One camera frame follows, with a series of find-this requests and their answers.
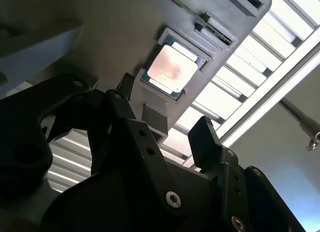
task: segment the black mechanical part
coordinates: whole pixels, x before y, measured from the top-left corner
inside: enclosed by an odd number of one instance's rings
[[[188,134],[194,163],[215,186],[212,191],[211,229],[253,231],[250,226],[246,179],[238,158],[223,148],[211,120],[203,116]]]
[[[52,163],[46,141],[55,120],[55,110],[89,87],[69,75],[57,76],[0,101],[1,194],[28,193],[45,178]]]
[[[130,101],[132,88],[134,87],[136,77],[130,73],[125,73],[116,89],[127,97]]]
[[[244,171],[251,222],[256,231],[304,231],[267,177],[256,167]]]
[[[7,151],[0,156],[9,158],[12,148],[27,143],[40,149],[35,153],[31,146],[29,153],[41,158],[25,165],[19,159],[29,162],[36,156],[21,153],[18,161],[0,161],[2,187],[8,179],[14,185],[10,200],[2,194],[2,208],[23,211],[39,202],[22,191],[38,187],[41,193],[52,161],[48,142],[78,128],[88,132],[92,176],[49,206],[44,196],[42,209],[48,209],[40,231],[304,231],[263,173],[243,170],[236,154],[221,145],[208,118],[188,135],[201,174],[165,161],[125,94],[89,90],[64,75],[0,101],[6,118],[0,146]],[[14,203],[18,197],[24,202]]]
[[[188,138],[196,166],[216,185],[211,213],[218,220],[209,228],[304,231],[265,175],[255,167],[243,170],[236,154],[221,145],[209,118],[201,117]]]

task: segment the fluorescent light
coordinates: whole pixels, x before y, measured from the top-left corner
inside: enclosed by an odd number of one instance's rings
[[[184,162],[183,159],[181,159],[181,158],[179,158],[179,157],[177,157],[167,151],[164,151],[163,149],[160,149],[160,151],[164,157],[167,157],[167,158],[173,160],[174,162],[177,162],[178,164],[183,164],[183,162]]]
[[[239,58],[244,60],[246,63],[250,64],[253,68],[255,68],[260,73],[263,73],[266,70],[266,66],[262,64],[254,55],[248,52],[243,46],[239,46],[234,54],[236,54]]]
[[[54,189],[55,191],[59,192],[59,193],[62,193],[63,191],[59,190],[59,189],[56,189],[56,188],[52,188]]]
[[[232,54],[226,63],[257,86],[260,86],[266,80],[266,77],[262,73],[235,54]]]
[[[214,77],[212,79],[212,82],[218,85],[220,88],[224,89],[226,92],[228,92],[230,95],[232,95],[235,98],[239,98],[241,96],[241,93],[239,91],[231,87],[229,84],[227,84],[225,81],[223,81],[219,77]]]
[[[89,167],[86,167],[86,166],[84,166],[84,165],[82,165],[82,164],[79,164],[79,163],[77,163],[77,162],[74,162],[74,161],[72,161],[72,160],[70,160],[70,159],[64,158],[64,157],[62,157],[62,156],[60,156],[60,155],[57,155],[57,154],[54,154],[54,153],[53,153],[53,156],[56,157],[56,158],[59,158],[59,159],[61,159],[61,160],[63,160],[63,161],[65,161],[65,162],[68,162],[68,163],[70,163],[70,164],[73,164],[73,165],[75,165],[75,166],[78,166],[78,167],[80,167],[80,168],[83,168],[83,169],[85,169],[85,170],[87,170],[87,171],[91,171],[91,169],[90,169]]]
[[[70,142],[70,143],[72,143],[72,144],[74,144],[74,145],[77,145],[77,146],[79,146],[79,147],[81,147],[81,148],[84,148],[85,150],[91,151],[89,147],[84,146],[84,145],[82,145],[82,144],[80,144],[80,143],[78,143],[78,142],[75,142],[75,141],[73,141],[72,139],[69,139],[69,138],[67,138],[67,137],[63,137],[62,139],[65,140],[65,141],[68,141],[68,142]]]
[[[299,37],[306,39],[313,31],[284,0],[272,0],[270,9],[279,19],[290,27]]]
[[[197,123],[197,121],[203,116],[202,113],[198,112],[196,109],[189,107],[176,122],[178,125],[191,130],[192,127]],[[215,129],[219,128],[220,124],[212,120],[213,127]]]
[[[168,89],[179,93],[197,70],[198,65],[195,62],[169,45],[164,45],[147,74]]]
[[[241,102],[213,83],[209,83],[195,101],[224,119],[241,105]]]
[[[69,178],[69,177],[67,177],[67,176],[64,176],[64,175],[59,174],[59,173],[56,173],[56,172],[52,172],[52,171],[50,171],[50,170],[48,171],[48,173],[50,173],[50,174],[52,174],[52,175],[55,175],[55,176],[57,176],[57,177],[63,178],[63,179],[65,179],[65,180],[68,180],[68,181],[73,182],[73,183],[80,183],[80,181],[77,181],[77,180],[75,180],[75,179]]]
[[[303,78],[313,71],[320,63],[320,53],[317,53],[307,64],[297,71],[283,86],[266,100],[237,130],[223,142],[223,145],[230,147],[248,129],[250,129],[259,119],[263,117],[275,104],[277,104],[292,88],[294,88]]]
[[[225,67],[217,72],[216,77],[224,80],[246,97],[249,97],[255,91],[254,87]]]
[[[317,24],[320,24],[319,0],[293,0],[301,7]]]
[[[166,138],[163,144],[180,152],[181,154],[184,154],[185,156],[189,157],[191,155],[188,137],[174,128],[169,130],[168,138]]]
[[[270,27],[272,27],[278,34],[280,34],[280,36],[282,36],[288,42],[292,43],[296,39],[296,36],[270,12],[268,12],[262,20],[268,23]]]
[[[184,48],[177,42],[174,42],[171,47],[173,47],[174,49],[176,49],[177,51],[185,55],[187,58],[189,58],[193,62],[195,62],[198,59],[198,56],[196,54],[190,52],[187,48]]]
[[[281,64],[281,61],[277,57],[275,57],[251,36],[248,36],[241,45],[251,54],[253,54],[259,61],[270,68],[271,71],[277,69],[277,67]]]
[[[317,28],[288,57],[271,76],[254,92],[231,117],[217,130],[218,137],[225,135],[253,106],[255,106],[316,44],[320,42],[320,28]]]
[[[253,31],[284,58],[290,56],[290,54],[295,50],[295,47],[291,43],[286,41],[263,20],[256,25]]]

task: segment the light fixture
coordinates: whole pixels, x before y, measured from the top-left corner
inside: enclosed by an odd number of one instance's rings
[[[271,12],[291,28],[299,37],[306,39],[313,31],[284,0],[272,0]]]

